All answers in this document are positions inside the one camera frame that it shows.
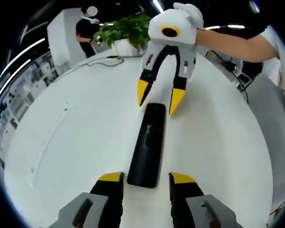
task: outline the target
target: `black shirt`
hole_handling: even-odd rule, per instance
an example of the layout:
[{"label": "black shirt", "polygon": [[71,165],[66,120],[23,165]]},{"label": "black shirt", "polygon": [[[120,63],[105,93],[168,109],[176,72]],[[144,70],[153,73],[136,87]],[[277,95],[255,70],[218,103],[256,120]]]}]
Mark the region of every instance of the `black shirt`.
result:
[{"label": "black shirt", "polygon": [[[76,35],[80,35],[84,38],[93,39],[93,35],[99,31],[98,24],[91,24],[89,20],[81,19],[76,24]],[[87,58],[95,55],[95,52],[90,43],[80,42],[79,43]]]}]

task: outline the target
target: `yellow ring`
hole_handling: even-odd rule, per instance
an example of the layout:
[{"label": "yellow ring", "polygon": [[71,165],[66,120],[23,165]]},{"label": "yellow ring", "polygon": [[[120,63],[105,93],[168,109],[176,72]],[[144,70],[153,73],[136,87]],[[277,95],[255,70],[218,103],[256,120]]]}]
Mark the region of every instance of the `yellow ring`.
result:
[{"label": "yellow ring", "polygon": [[164,29],[173,29],[174,31],[176,31],[177,36],[179,36],[180,33],[181,33],[181,31],[180,31],[177,27],[175,27],[175,26],[164,25],[164,26],[162,26],[161,29],[162,29],[161,32],[162,32]]}]

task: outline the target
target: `ceiling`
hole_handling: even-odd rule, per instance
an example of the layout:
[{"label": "ceiling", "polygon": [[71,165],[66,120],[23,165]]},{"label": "ceiling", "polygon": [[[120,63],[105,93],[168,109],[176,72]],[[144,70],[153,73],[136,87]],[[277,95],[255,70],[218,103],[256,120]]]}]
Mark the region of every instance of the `ceiling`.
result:
[{"label": "ceiling", "polygon": [[[249,0],[158,0],[158,2],[164,10],[172,8],[174,2],[196,5],[203,14],[204,27],[245,25],[246,29],[222,28],[219,31],[244,38],[260,33],[267,24],[261,14],[252,11]],[[138,5],[141,5],[151,17],[159,13],[152,0],[38,0],[30,3],[18,0],[10,2],[8,6],[4,6],[4,2],[0,4],[2,16],[11,18],[0,20],[0,72],[8,60],[42,38],[46,41],[22,55],[9,67],[9,71],[15,71],[28,58],[36,58],[49,51],[47,24],[63,9],[81,7],[83,4],[93,5],[98,8],[97,17],[101,21],[111,21],[137,12],[140,10]]]}]

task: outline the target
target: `white round table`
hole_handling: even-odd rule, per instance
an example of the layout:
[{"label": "white round table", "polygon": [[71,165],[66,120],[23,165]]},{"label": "white round table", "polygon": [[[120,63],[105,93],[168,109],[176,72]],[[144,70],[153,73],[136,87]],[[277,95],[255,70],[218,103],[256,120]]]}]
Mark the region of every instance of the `white round table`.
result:
[{"label": "white round table", "polygon": [[[105,55],[110,51],[89,60]],[[174,116],[167,116],[158,187],[124,181],[120,228],[173,227],[171,171],[195,178],[205,194],[235,212],[244,228],[260,228],[267,221],[272,171],[257,120],[215,66],[201,55],[196,63],[182,103]],[[139,107],[140,64],[140,58],[127,58],[115,67],[84,66],[51,84],[29,108],[12,139],[4,180],[30,226],[52,224],[60,208],[89,192],[103,174],[127,175],[146,104],[162,103],[168,111],[176,67],[175,58],[168,56]],[[46,140],[32,187],[30,172]]]}]

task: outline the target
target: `yellow tip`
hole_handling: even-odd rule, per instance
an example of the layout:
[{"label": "yellow tip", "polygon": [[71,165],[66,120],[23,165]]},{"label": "yellow tip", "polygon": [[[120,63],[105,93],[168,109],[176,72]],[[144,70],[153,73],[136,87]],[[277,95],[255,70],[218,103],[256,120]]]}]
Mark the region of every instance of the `yellow tip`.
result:
[{"label": "yellow tip", "polygon": [[175,184],[195,183],[195,180],[192,177],[185,174],[177,172],[171,172],[170,174],[173,176]]},{"label": "yellow tip", "polygon": [[147,88],[148,83],[139,79],[138,80],[138,85],[137,85],[137,95],[138,95],[138,105],[140,106],[142,104],[142,98],[144,95],[144,92]]},{"label": "yellow tip", "polygon": [[172,90],[172,98],[169,114],[172,115],[176,110],[177,106],[181,102],[182,98],[185,96],[186,90],[183,89],[173,89]]},{"label": "yellow tip", "polygon": [[113,182],[119,182],[120,175],[122,172],[112,172],[112,173],[107,173],[103,176],[101,176],[98,180],[99,181],[113,181]]}]

